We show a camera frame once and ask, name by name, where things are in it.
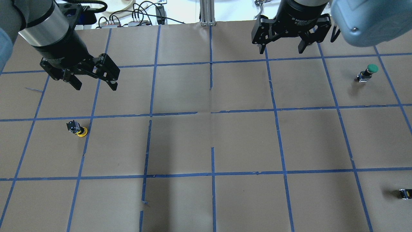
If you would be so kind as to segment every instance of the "small object with yellow cap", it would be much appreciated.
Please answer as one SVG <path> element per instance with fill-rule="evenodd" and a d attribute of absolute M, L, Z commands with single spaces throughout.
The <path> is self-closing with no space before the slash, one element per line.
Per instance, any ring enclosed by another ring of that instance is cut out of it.
<path fill-rule="evenodd" d="M 355 80 L 358 82 L 367 82 L 372 77 L 372 74 L 376 73 L 377 71 L 378 66 L 376 66 L 375 64 L 370 64 L 365 71 L 361 71 L 358 74 Z"/>
<path fill-rule="evenodd" d="M 404 200 L 412 199 L 412 189 L 400 189 L 400 197 Z"/>
<path fill-rule="evenodd" d="M 69 123 L 66 123 L 67 129 L 73 133 L 76 134 L 79 137 L 84 137 L 87 135 L 87 128 L 81 127 L 80 124 L 76 121 L 70 121 Z"/>

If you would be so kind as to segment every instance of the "black connector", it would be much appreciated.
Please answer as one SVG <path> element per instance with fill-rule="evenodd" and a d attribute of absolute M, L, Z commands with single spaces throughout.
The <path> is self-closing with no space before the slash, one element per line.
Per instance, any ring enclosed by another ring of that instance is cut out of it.
<path fill-rule="evenodd" d="M 164 11 L 164 6 L 156 6 L 156 16 L 157 16 L 157 24 L 158 25 L 164 25 L 166 19 L 166 12 Z"/>

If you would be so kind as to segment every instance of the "green cap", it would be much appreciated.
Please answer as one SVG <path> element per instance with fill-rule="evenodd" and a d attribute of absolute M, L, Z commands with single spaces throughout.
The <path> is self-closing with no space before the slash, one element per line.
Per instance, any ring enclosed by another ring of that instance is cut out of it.
<path fill-rule="evenodd" d="M 376 66 L 375 64 L 368 65 L 368 72 L 376 73 L 377 71 L 378 71 L 378 66 Z"/>

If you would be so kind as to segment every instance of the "metal post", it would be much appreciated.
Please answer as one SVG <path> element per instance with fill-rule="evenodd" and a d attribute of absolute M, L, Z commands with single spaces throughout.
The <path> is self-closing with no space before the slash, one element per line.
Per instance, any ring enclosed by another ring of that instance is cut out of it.
<path fill-rule="evenodd" d="M 200 0 L 200 24 L 215 26 L 215 0 Z"/>

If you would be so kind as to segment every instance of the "yellow ring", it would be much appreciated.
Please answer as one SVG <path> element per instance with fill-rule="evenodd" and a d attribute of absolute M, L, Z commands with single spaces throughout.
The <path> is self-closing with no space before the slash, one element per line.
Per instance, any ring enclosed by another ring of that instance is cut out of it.
<path fill-rule="evenodd" d="M 83 127 L 83 129 L 84 129 L 84 132 L 83 132 L 82 134 L 78 134 L 77 136 L 79 136 L 79 137 L 84 137 L 84 136 L 87 135 L 87 128 L 86 128 L 86 127 Z"/>

